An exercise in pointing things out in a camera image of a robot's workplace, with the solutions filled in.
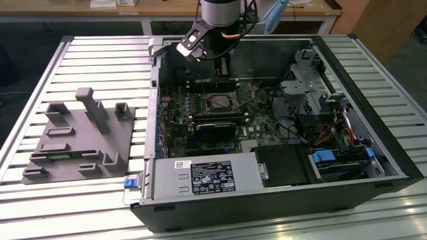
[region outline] blue object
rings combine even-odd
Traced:
[[[130,178],[125,180],[125,189],[138,189],[139,188],[139,179]]]
[[[227,146],[227,147],[225,147],[225,152],[226,152],[226,154],[229,154],[230,153],[230,151],[234,149],[234,147],[233,146]]]
[[[278,2],[275,2],[270,10],[267,11],[265,15],[265,21],[266,21],[265,34],[271,34],[277,29],[281,19],[283,17],[283,13],[287,9],[289,2],[290,0],[279,0]]]
[[[373,151],[373,148],[367,147],[366,148],[366,153],[367,153],[369,159],[374,159],[375,158],[375,153]]]
[[[337,160],[334,152],[331,150],[317,151],[311,156],[315,163]]]

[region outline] sticker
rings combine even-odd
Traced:
[[[119,12],[119,15],[138,15],[138,12]]]
[[[177,169],[190,169],[193,161],[175,161],[175,168]]]
[[[237,191],[231,161],[191,164],[191,186],[195,195]]]

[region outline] power supply label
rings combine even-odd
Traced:
[[[237,191],[231,161],[191,164],[191,186],[195,195]]]

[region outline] red wire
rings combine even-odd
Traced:
[[[327,123],[326,123],[326,124],[323,124],[323,125],[322,125],[322,127],[321,127],[321,137],[319,137],[319,138],[322,138],[322,135],[323,135],[323,128],[325,128],[326,126],[329,126],[329,124],[327,124]]]

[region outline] aluminum extrusion table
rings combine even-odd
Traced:
[[[126,177],[23,185],[23,170],[49,118],[49,103],[83,109],[91,87],[109,108],[137,107],[129,174],[145,169],[151,36],[65,37],[0,151],[2,239],[398,239],[427,234],[427,179],[355,209],[153,233],[123,203]],[[323,36],[420,170],[427,175],[427,116],[358,39]],[[334,76],[327,74],[339,92]]]

